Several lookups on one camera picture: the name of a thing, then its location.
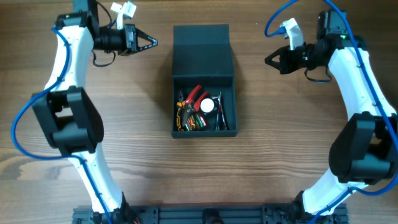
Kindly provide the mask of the black box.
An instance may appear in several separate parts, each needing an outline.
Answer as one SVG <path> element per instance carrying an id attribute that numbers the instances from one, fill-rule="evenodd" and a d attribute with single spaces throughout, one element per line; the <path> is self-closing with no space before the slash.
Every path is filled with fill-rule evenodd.
<path id="1" fill-rule="evenodd" d="M 221 97 L 223 116 L 215 129 L 217 111 L 199 111 L 206 126 L 201 130 L 179 131 L 176 122 L 178 94 L 187 97 L 201 85 L 196 98 L 207 91 Z M 185 25 L 174 27 L 172 60 L 173 138 L 234 137 L 238 133 L 233 53 L 229 41 L 229 26 Z"/>

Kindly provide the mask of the silver socket wrench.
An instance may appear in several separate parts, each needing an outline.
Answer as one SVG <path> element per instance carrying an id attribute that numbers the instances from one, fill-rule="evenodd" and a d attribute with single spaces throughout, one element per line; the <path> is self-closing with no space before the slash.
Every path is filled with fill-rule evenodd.
<path id="1" fill-rule="evenodd" d="M 224 111 L 223 111 L 221 93 L 219 93 L 218 96 L 213 96 L 212 99 L 217 101 L 217 111 L 218 111 L 218 105 L 221 105 L 222 114 L 221 114 L 221 129 L 220 130 L 228 130 L 228 125 L 227 125 L 226 118 L 224 116 Z"/>

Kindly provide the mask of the orange black pliers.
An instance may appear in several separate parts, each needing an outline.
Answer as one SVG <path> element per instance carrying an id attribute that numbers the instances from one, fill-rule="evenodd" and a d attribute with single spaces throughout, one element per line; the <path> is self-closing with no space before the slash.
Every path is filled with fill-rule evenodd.
<path id="1" fill-rule="evenodd" d="M 188 119 L 187 124 L 185 126 L 182 126 L 182 115 L 183 115 L 183 107 L 185 105 L 184 97 L 183 97 L 183 92 L 180 90 L 178 92 L 178 101 L 176 104 L 177 107 L 177 114 L 176 114 L 176 124 L 177 124 L 177 129 L 178 131 L 193 131 L 196 129 L 196 123 L 195 120 L 192 118 L 192 116 Z"/>

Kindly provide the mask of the round white black tape measure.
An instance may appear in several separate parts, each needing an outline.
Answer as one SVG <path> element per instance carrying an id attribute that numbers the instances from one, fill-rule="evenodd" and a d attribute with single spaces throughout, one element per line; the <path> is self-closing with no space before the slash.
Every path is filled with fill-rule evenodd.
<path id="1" fill-rule="evenodd" d="M 200 103 L 200 111 L 205 115 L 211 115 L 215 111 L 215 102 L 211 98 L 205 98 Z"/>

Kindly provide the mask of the red handled snips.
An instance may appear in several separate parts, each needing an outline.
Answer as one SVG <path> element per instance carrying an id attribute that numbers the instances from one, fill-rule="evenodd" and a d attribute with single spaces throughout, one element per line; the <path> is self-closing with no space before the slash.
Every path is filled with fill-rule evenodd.
<path id="1" fill-rule="evenodd" d="M 191 115 L 194 115 L 196 112 L 199 111 L 201 102 L 205 98 L 208 98 L 210 95 L 208 91 L 205 91 L 198 98 L 195 98 L 197 93 L 199 93 L 201 89 L 202 86 L 197 85 L 187 96 L 187 99 L 183 104 L 184 113 L 182 116 L 182 123 L 181 123 L 183 128 L 185 127 L 186 124 L 188 124 L 188 120 L 191 117 Z"/>

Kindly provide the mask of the clear case of screwdrivers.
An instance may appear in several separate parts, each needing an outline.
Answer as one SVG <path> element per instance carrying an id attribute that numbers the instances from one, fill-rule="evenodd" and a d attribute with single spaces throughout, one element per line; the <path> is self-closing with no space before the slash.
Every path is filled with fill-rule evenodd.
<path id="1" fill-rule="evenodd" d="M 207 128 L 207 123 L 203 116 L 195 114 L 189 117 L 185 128 L 187 131 L 201 131 Z"/>

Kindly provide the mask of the black red screwdriver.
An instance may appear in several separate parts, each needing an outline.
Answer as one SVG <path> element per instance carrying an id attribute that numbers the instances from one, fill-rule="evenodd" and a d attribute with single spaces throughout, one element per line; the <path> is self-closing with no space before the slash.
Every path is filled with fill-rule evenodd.
<path id="1" fill-rule="evenodd" d="M 221 129 L 221 105 L 218 105 L 218 111 L 216 115 L 216 123 L 215 123 L 215 131 L 219 131 Z"/>

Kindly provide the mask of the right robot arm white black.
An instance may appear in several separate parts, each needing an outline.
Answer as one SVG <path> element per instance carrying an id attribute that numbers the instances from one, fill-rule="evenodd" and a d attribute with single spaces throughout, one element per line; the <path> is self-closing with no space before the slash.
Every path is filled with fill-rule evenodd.
<path id="1" fill-rule="evenodd" d="M 308 44 L 295 19 L 277 30 L 289 40 L 265 58 L 281 74 L 324 67 L 338 84 L 348 121 L 331 145 L 328 170 L 287 209 L 290 221 L 318 223 L 355 193 L 382 180 L 397 183 L 397 111 L 385 99 L 369 62 L 365 40 L 352 33 L 346 12 L 318 15 L 317 41 Z"/>

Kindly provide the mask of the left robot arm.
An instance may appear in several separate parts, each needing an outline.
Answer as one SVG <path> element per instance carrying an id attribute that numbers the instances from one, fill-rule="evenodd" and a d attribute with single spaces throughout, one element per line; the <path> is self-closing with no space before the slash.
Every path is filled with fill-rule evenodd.
<path id="1" fill-rule="evenodd" d="M 128 56 L 153 48 L 157 40 L 133 24 L 136 5 L 113 3 L 114 24 L 101 26 L 97 1 L 74 1 L 73 12 L 58 16 L 52 74 L 43 93 L 33 95 L 32 109 L 48 144 L 68 159 L 91 198 L 87 223 L 140 223 L 126 202 L 103 154 L 104 126 L 85 91 L 87 65 L 93 50 Z"/>

